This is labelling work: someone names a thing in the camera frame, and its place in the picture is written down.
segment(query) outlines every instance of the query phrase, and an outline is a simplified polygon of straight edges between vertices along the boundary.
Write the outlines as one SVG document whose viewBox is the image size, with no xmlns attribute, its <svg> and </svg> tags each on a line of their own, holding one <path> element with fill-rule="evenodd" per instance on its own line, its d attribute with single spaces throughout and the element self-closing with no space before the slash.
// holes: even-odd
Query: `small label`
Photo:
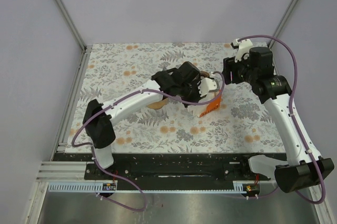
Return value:
<svg viewBox="0 0 337 224">
<path fill-rule="evenodd" d="M 117 185 L 115 183 L 103 184 L 103 191 L 115 191 Z"/>
<path fill-rule="evenodd" d="M 208 113 L 210 113 L 210 112 L 216 110 L 217 108 L 219 108 L 220 102 L 221 102 L 221 95 L 215 101 L 209 103 L 206 107 L 206 110 L 204 112 L 202 112 L 199 117 L 203 117 L 204 115 L 207 115 Z"/>
</svg>

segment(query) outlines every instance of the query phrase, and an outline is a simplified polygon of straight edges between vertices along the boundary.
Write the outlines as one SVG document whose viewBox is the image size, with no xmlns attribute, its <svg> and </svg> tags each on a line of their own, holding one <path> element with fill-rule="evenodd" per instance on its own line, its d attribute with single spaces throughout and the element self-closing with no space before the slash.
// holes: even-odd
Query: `metal floor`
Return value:
<svg viewBox="0 0 337 224">
<path fill-rule="evenodd" d="M 268 192 L 272 186 L 263 185 L 262 189 Z M 129 206 L 142 206 L 139 194 L 112 197 Z M 319 223 L 314 206 L 295 193 L 278 191 L 269 198 L 249 201 L 213 194 L 148 194 L 147 198 L 146 212 L 137 213 L 100 201 L 94 194 L 48 192 L 38 223 Z"/>
</svg>

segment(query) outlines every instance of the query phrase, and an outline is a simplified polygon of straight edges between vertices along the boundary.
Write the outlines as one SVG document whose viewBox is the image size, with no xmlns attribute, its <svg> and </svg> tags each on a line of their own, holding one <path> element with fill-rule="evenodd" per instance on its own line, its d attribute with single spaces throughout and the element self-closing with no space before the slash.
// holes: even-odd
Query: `gray leaf print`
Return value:
<svg viewBox="0 0 337 224">
<path fill-rule="evenodd" d="M 168 119 L 169 117 L 167 116 L 167 113 L 164 110 L 148 110 L 147 112 L 142 114 L 142 118 L 139 119 L 138 123 L 141 123 L 143 125 L 148 125 L 148 126 L 154 126 L 162 121 Z"/>
<path fill-rule="evenodd" d="M 230 123 L 230 120 L 227 120 L 227 119 L 223 119 L 223 120 L 217 120 L 216 122 L 215 121 L 212 121 L 210 123 L 211 126 L 226 126 L 228 123 Z"/>
<path fill-rule="evenodd" d="M 99 89 L 98 87 L 96 87 L 96 89 L 92 87 L 89 87 L 89 89 L 83 88 L 80 94 L 80 101 L 87 102 L 98 98 L 100 95 L 102 95 L 102 93 L 101 89 Z"/>
<path fill-rule="evenodd" d="M 172 45 L 174 47 L 184 47 L 185 46 L 185 44 L 183 44 L 183 43 L 172 43 Z"/>
<path fill-rule="evenodd" d="M 125 87 L 126 91 L 132 91 L 136 87 L 140 87 L 144 82 L 136 79 L 131 79 L 130 82 Z"/>
<path fill-rule="evenodd" d="M 248 118 L 250 120 L 258 120 L 259 115 L 256 111 L 260 111 L 260 108 L 255 103 L 241 104 L 239 107 L 233 107 L 231 109 L 232 116 L 238 117 L 239 119 Z"/>
<path fill-rule="evenodd" d="M 146 78 L 146 79 L 148 79 L 148 78 L 151 77 L 151 74 L 136 74 L 136 76 L 138 78 Z"/>
<path fill-rule="evenodd" d="M 160 63 L 160 64 L 158 65 L 158 68 L 161 69 L 161 70 L 165 70 L 165 69 L 167 69 L 167 67 L 168 67 L 169 65 L 171 65 L 171 63 L 169 63 L 169 62 L 162 62 L 162 63 Z"/>
<path fill-rule="evenodd" d="M 131 114 L 128 117 L 126 117 L 125 120 L 127 120 L 128 123 L 135 123 L 138 121 L 138 116 L 136 114 Z"/>
<path fill-rule="evenodd" d="M 193 136 L 189 133 L 186 133 L 184 129 L 179 129 L 176 133 L 177 138 L 182 141 L 191 141 L 193 140 Z"/>
<path fill-rule="evenodd" d="M 241 98 L 237 98 L 237 99 L 233 100 L 234 103 L 247 103 L 247 102 L 250 102 L 250 101 L 253 101 L 253 99 L 241 97 Z"/>
<path fill-rule="evenodd" d="M 262 112 L 262 116 L 260 118 L 260 121 L 264 121 L 266 123 L 272 123 L 273 119 L 266 111 L 264 111 L 264 112 Z"/>
<path fill-rule="evenodd" d="M 188 121 L 194 121 L 195 119 L 193 112 L 188 111 L 186 108 L 181 111 L 181 115 L 186 116 Z"/>
<path fill-rule="evenodd" d="M 169 61 L 169 62 L 174 62 L 174 61 L 178 61 L 179 59 L 182 59 L 185 57 L 184 52 L 181 52 L 179 50 L 176 51 L 174 50 L 173 52 L 166 52 L 161 58 L 160 60 L 164 60 L 164 61 Z"/>
<path fill-rule="evenodd" d="M 178 150 L 176 150 L 172 147 L 168 150 L 168 153 L 178 153 L 178 152 L 179 152 Z"/>
</svg>

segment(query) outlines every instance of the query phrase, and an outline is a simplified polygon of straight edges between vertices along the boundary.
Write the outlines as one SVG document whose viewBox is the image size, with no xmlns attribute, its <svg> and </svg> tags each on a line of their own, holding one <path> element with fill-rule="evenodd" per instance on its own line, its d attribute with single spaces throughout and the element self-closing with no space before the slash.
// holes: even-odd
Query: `metal frame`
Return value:
<svg viewBox="0 0 337 224">
<path fill-rule="evenodd" d="M 75 74 L 75 77 L 72 83 L 71 92 L 67 100 L 67 105 L 63 112 L 61 124 L 60 124 L 60 127 L 56 135 L 56 140 L 55 140 L 55 144 L 54 144 L 54 148 L 53 148 L 50 160 L 53 159 L 54 154 L 57 151 L 58 152 L 62 151 L 61 146 L 63 146 L 63 148 L 65 147 L 65 144 L 62 144 L 62 143 L 66 140 L 66 136 L 70 131 L 71 119 L 73 118 L 75 114 L 76 104 L 77 104 L 78 97 L 80 95 L 81 86 L 84 80 L 86 66 L 90 58 L 91 49 L 92 49 L 92 46 L 89 46 L 84 52 L 82 52 L 81 59 L 78 64 L 78 68 L 77 68 L 77 71 L 76 71 L 76 74 Z"/>
<path fill-rule="evenodd" d="M 281 33 L 284 30 L 289 18 L 291 17 L 291 14 L 294 12 L 298 3 L 299 3 L 299 0 L 291 0 L 290 1 L 288 7 L 286 8 L 286 10 L 285 10 L 280 22 L 279 22 L 279 24 L 276 27 L 276 30 L 273 33 L 274 37 L 279 37 L 281 35 Z M 271 49 L 274 46 L 275 41 L 271 40 L 267 44 L 268 44 L 268 47 Z"/>
<path fill-rule="evenodd" d="M 69 26 L 71 32 L 73 33 L 79 47 L 82 49 L 81 59 L 77 68 L 75 78 L 72 83 L 71 93 L 69 95 L 67 106 L 62 117 L 62 123 L 60 125 L 59 131 L 57 133 L 55 146 L 52 152 L 51 159 L 56 152 L 64 152 L 66 136 L 69 133 L 71 118 L 75 113 L 76 102 L 80 94 L 81 86 L 83 83 L 86 65 L 90 58 L 91 47 L 87 47 L 81 38 L 76 26 L 74 25 L 67 9 L 65 8 L 62 0 L 54 0 L 57 7 L 61 11 L 61 14 L 64 17 L 65 22 Z M 282 33 L 282 30 L 285 28 L 291 14 L 293 13 L 296 5 L 299 0 L 291 0 L 286 11 L 284 12 L 280 22 L 278 23 L 274 36 L 279 37 Z M 274 41 L 268 43 L 268 47 L 272 48 Z M 86 172 L 86 165 L 92 162 L 43 162 L 40 168 L 40 171 L 37 175 L 36 183 L 33 187 L 33 198 L 31 199 L 31 205 L 28 210 L 28 215 L 24 220 L 26 224 L 36 224 L 39 219 L 39 215 L 42 209 L 44 198 L 48 189 L 49 182 L 62 181 L 62 182 L 88 182 L 84 180 L 84 174 Z M 253 181 L 236 181 L 237 183 L 250 183 Z M 262 183 L 275 183 L 275 181 L 262 181 Z M 318 186 L 311 187 L 310 192 L 314 200 L 318 200 L 320 195 L 320 189 Z M 326 200 L 325 203 L 316 205 L 316 211 L 319 216 L 321 223 L 336 223 L 333 216 L 329 214 L 331 208 L 329 202 Z"/>
<path fill-rule="evenodd" d="M 79 47 L 81 48 L 82 51 L 85 51 L 86 45 L 85 42 L 83 41 L 81 35 L 79 34 L 73 20 L 71 19 L 67 9 L 65 8 L 62 0 L 54 0 L 58 9 L 61 11 L 62 16 L 64 17 L 64 20 L 66 24 L 68 25 L 70 31 L 73 33 L 74 38 L 76 39 Z"/>
</svg>

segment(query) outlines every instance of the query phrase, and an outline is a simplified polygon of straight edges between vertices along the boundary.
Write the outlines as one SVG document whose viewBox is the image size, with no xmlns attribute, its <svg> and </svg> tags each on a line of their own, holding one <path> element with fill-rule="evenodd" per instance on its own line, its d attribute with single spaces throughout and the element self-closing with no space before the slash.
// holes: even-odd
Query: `table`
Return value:
<svg viewBox="0 0 337 224">
<path fill-rule="evenodd" d="M 235 52 L 229 43 L 94 44 L 65 152 L 90 152 L 89 146 L 71 146 L 90 100 L 104 103 L 119 97 L 157 71 L 185 61 L 206 72 L 222 71 L 223 58 Z M 226 86 L 220 108 L 202 118 L 170 100 L 160 110 L 142 108 L 114 130 L 112 152 L 119 153 L 285 152 L 270 115 L 245 83 Z M 77 142 L 89 140 L 82 132 Z"/>
</svg>

